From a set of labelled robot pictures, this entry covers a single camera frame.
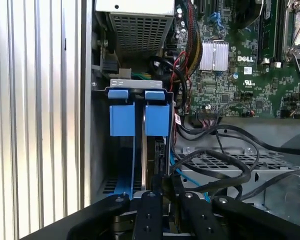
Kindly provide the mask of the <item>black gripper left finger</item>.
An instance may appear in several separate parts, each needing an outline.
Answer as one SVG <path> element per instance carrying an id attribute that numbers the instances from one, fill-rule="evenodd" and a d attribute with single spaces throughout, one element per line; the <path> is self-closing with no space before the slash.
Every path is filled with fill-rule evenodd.
<path id="1" fill-rule="evenodd" d="M 130 200 L 125 193 L 108 196 L 55 223 L 39 229 L 24 240 L 97 240 L 113 229 L 115 217 L 129 213 L 136 206 L 133 221 L 133 240 L 161 240 L 163 238 L 162 196 L 144 191 L 141 198 Z"/>

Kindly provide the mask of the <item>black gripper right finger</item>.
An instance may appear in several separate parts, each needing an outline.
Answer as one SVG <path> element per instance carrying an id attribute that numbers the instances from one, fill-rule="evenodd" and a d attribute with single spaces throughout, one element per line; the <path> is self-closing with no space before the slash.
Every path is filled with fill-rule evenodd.
<path id="1" fill-rule="evenodd" d="M 179 196 L 197 240 L 300 240 L 300 226 L 228 196 L 207 202 L 193 192 Z"/>

